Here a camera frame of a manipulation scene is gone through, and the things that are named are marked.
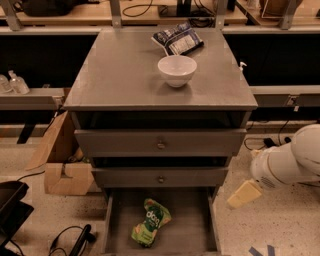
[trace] cabinet top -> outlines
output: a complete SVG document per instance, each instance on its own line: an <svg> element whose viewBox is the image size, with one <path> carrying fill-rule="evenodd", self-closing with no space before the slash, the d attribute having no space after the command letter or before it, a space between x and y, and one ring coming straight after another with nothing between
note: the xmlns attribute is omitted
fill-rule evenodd
<svg viewBox="0 0 320 256"><path fill-rule="evenodd" d="M65 109L252 110L254 96L220 31L198 29L204 46L188 54L198 64L192 80L168 86L157 68L164 50L151 37L164 27L102 30L71 88Z"/></svg>

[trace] floor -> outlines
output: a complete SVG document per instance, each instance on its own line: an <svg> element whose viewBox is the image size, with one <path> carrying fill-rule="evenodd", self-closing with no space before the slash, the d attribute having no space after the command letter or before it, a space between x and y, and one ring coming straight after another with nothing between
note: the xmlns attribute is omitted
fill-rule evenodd
<svg viewBox="0 0 320 256"><path fill-rule="evenodd" d="M281 139L291 136L299 125L288 125L281 131ZM280 127L281 124L253 124L249 127L247 147L260 148L265 137L278 142ZM0 129L0 182L43 171L44 166L31 172L24 170L41 137L33 136L26 144L17 145L17 137L12 134L10 137L1 135L4 129ZM252 255L249 250L253 247L267 256L267 246L271 245L275 248L276 256L319 256L320 188L293 184L265 192L256 201L239 209L231 209L227 205L229 196L250 178L251 159L251 151L243 145L239 155L231 161L225 183L214 203L222 254ZM23 201L32 205L34 211L14 236L14 242L21 247L24 255L49 255L52 241L62 230L90 224L97 240L88 244L82 255L100 255L106 209L102 193L90 192L86 196L49 195L44 192L43 179L44 175L41 174L23 180L30 187ZM78 228L67 230L61 235L57 247L69 252L79 234ZM7 248L19 253L11 243ZM57 250L52 255L65 254Z"/></svg>

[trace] black cable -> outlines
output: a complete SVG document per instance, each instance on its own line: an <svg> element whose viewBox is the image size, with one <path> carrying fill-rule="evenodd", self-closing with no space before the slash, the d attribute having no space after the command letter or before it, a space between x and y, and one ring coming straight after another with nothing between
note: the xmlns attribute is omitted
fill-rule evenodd
<svg viewBox="0 0 320 256"><path fill-rule="evenodd" d="M189 23L194 28L210 28L214 26L214 19L210 17L189 18Z"/></svg>
<svg viewBox="0 0 320 256"><path fill-rule="evenodd" d="M48 129L49 129L50 126L53 124L53 122L54 122L54 120L56 119L56 117L61 114L61 113L60 113L61 108L62 108L62 106L59 106L59 108L57 109L57 111L54 113L54 115L53 115L50 123L48 124L47 128L44 130L42 136L45 135L45 133L48 131Z"/></svg>
<svg viewBox="0 0 320 256"><path fill-rule="evenodd" d="M11 242L15 247L17 247L17 248L18 248L18 250L20 251L21 256L24 256L24 254L23 254L23 252L22 252L22 250L21 250L20 246L19 246L18 244L16 244L15 242L13 242L11 239L10 239L10 242Z"/></svg>
<svg viewBox="0 0 320 256"><path fill-rule="evenodd" d="M247 128L247 131L250 131L253 128L254 125L254 121L252 121L252 124L250 125L250 127Z"/></svg>
<svg viewBox="0 0 320 256"><path fill-rule="evenodd" d="M246 138L244 141L243 141L243 145L248 149L248 150L260 150L260 149L263 149L265 147L265 145L263 145L262 147L260 148L257 148L257 149L254 149L254 148L249 148L248 145L247 145L247 140L263 140L263 138Z"/></svg>
<svg viewBox="0 0 320 256"><path fill-rule="evenodd" d="M43 174L43 173L45 173L45 171L37 172L37 173L32 173L32 174L28 174L28 175L22 176L21 178L17 179L17 181L20 181L20 180L22 180L22 179L24 179L24 178L27 178L27 177L40 175L40 174Z"/></svg>
<svg viewBox="0 0 320 256"><path fill-rule="evenodd" d="M290 120L287 120L285 122L285 124L280 128L279 132L278 132L278 141L279 141L279 146L282 145L281 140L280 140L280 133L282 132L282 130L284 129L284 127L286 127L286 125L289 123Z"/></svg>
<svg viewBox="0 0 320 256"><path fill-rule="evenodd" d="M55 248L54 250L52 250L52 252L50 252L49 256L51 256L53 253L55 253L56 251L59 251L59 250L62 251L65 256L67 256L66 251L61 247L58 247L58 248Z"/></svg>
<svg viewBox="0 0 320 256"><path fill-rule="evenodd" d="M55 249L59 249L59 248L54 248L54 247L56 246L57 242L58 242L59 237L60 237L64 232L66 232L67 230L69 230L69 229L71 229L71 228L79 228L79 229L83 230L83 228L80 227L80 226L70 226L70 227L67 227L67 228L65 228L64 230L62 230L62 231L56 236L56 238L52 241L51 246L50 246L50 250L49 250L49 256L54 252Z"/></svg>
<svg viewBox="0 0 320 256"><path fill-rule="evenodd" d="M127 17L131 17L131 18L134 18L134 17L139 17L143 14L145 14L151 6L163 6L163 5L153 5L153 0L150 1L150 4L137 4L137 5L132 5L132 6L129 6L127 8L124 8L122 10L122 14L124 16L127 16ZM143 6L147 6L147 9L145 9L143 12L139 13L139 14L135 14L135 15L130 15L130 14L127 14L126 11L129 10L129 9L133 9L133 8L137 8L137 7L143 7Z"/></svg>
<svg viewBox="0 0 320 256"><path fill-rule="evenodd" d="M202 8L205 9L206 12L209 13L211 16L216 15L216 13L215 13L214 11L211 11L209 8L207 8L206 6L204 6L204 5L202 4L201 0L199 0L199 4L200 4L200 5L198 5L198 3L197 3L196 0L194 0L194 3L195 3L195 5L196 5L199 9L202 9Z"/></svg>

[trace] snack bag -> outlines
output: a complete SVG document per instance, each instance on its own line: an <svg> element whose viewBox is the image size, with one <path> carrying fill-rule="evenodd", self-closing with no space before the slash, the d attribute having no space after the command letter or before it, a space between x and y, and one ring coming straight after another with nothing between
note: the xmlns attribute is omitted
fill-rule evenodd
<svg viewBox="0 0 320 256"><path fill-rule="evenodd" d="M163 47L167 55L186 55L204 45L188 22L155 33L151 40Z"/></svg>
<svg viewBox="0 0 320 256"><path fill-rule="evenodd" d="M144 201L144 208L146 219L133 227L131 237L142 246L151 247L158 229L171 220L171 215L167 208L151 198Z"/></svg>

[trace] white bowl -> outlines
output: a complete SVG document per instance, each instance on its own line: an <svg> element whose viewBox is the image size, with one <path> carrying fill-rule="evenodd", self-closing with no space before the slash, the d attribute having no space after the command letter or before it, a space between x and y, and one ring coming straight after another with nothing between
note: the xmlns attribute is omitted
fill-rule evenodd
<svg viewBox="0 0 320 256"><path fill-rule="evenodd" d="M162 78L172 87L181 87L188 83L197 69L194 59L182 55L170 55L158 62Z"/></svg>

